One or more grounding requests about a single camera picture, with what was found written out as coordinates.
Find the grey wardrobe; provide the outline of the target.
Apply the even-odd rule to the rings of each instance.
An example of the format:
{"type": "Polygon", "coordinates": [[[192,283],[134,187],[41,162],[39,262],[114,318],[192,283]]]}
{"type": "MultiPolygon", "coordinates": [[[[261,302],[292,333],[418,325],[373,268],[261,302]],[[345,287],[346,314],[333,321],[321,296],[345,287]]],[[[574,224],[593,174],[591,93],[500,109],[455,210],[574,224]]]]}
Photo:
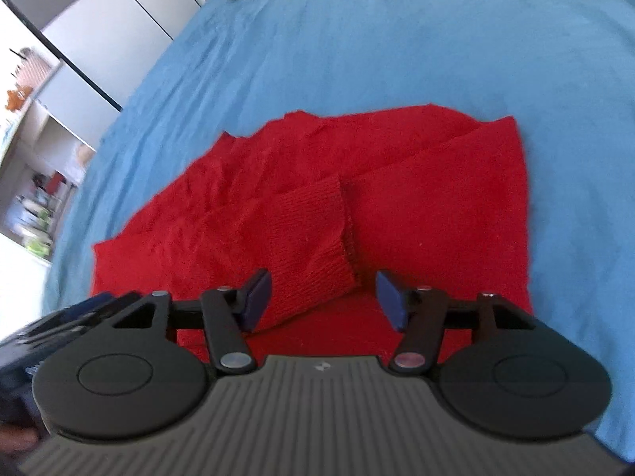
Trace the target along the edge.
{"type": "Polygon", "coordinates": [[[1,0],[59,63],[37,92],[97,148],[131,95],[206,0],[1,0]]]}

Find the white shelf unit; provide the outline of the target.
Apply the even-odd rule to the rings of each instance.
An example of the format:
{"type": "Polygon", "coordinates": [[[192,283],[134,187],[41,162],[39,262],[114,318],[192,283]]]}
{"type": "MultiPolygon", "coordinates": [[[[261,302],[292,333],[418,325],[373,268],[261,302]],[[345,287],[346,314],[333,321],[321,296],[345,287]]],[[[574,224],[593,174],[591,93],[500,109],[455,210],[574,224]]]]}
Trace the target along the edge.
{"type": "Polygon", "coordinates": [[[95,150],[37,99],[54,65],[32,48],[12,53],[17,66],[1,95],[1,233],[48,260],[95,150]]]}

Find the red knit sweater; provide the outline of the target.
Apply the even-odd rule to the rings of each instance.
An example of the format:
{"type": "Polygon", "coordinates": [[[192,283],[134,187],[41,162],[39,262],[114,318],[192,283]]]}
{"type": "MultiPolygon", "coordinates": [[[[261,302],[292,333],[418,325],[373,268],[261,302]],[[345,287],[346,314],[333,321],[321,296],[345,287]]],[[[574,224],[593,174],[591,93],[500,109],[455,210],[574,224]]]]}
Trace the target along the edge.
{"type": "Polygon", "coordinates": [[[517,124],[440,106],[294,112],[204,156],[94,248],[92,291],[177,300],[272,277],[246,341],[269,355],[389,359],[375,274],[529,308],[527,176],[517,124]]]}

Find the blue bed sheet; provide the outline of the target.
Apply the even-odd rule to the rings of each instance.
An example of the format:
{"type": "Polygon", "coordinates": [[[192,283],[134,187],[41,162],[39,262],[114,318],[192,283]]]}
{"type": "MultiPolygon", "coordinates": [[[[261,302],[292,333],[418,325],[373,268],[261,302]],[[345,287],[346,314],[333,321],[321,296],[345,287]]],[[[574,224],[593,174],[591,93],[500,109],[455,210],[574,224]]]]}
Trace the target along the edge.
{"type": "Polygon", "coordinates": [[[533,304],[607,368],[596,434],[632,459],[634,0],[208,0],[103,135],[43,312],[85,299],[95,242],[222,131],[429,102],[519,121],[533,304]]]}

